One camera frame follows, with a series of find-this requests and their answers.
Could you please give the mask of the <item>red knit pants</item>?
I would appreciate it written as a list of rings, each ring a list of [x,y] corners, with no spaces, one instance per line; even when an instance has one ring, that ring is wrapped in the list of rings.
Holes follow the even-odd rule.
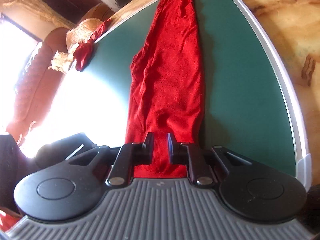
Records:
[[[126,142],[154,135],[150,165],[138,165],[136,178],[183,178],[172,165],[168,133],[197,143],[204,116],[205,84],[194,0],[160,0],[144,46],[131,66]]]

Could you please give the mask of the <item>brown leather sofa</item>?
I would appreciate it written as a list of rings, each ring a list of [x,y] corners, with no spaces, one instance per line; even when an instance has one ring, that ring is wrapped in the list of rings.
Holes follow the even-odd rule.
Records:
[[[113,10],[104,3],[99,3],[90,9],[76,26],[87,18],[98,18],[104,22],[112,15]],[[64,27],[52,30],[36,54],[31,57],[17,81],[14,117],[6,131],[13,136],[18,145],[22,145],[27,134],[43,122],[51,108],[64,74],[48,67],[57,51],[68,51],[66,33],[70,30]]]

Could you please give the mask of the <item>green table mat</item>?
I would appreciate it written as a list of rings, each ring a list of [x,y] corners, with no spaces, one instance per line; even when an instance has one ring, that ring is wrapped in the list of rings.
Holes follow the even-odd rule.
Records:
[[[70,70],[56,94],[60,135],[84,132],[98,145],[124,142],[131,73],[157,1],[97,41],[83,72]],[[268,35],[242,0],[195,0],[206,82],[200,133],[204,148],[222,145],[311,186],[311,155],[289,75]]]

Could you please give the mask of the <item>cream lace cloth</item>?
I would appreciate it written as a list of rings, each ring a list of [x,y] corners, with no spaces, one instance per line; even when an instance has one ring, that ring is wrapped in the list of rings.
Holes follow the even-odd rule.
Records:
[[[78,47],[78,43],[71,47],[71,50],[68,53],[57,51],[50,63],[48,69],[52,69],[63,74],[67,74],[70,70],[73,62],[75,61],[74,52]]]

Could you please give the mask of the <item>crumpled red garment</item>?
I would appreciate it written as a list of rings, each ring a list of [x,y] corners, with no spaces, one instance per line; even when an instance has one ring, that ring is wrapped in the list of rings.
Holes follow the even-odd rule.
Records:
[[[85,42],[80,42],[75,52],[73,53],[74,60],[76,61],[75,69],[82,72],[93,54],[95,41],[100,38],[110,27],[112,20],[109,18],[105,20]]]

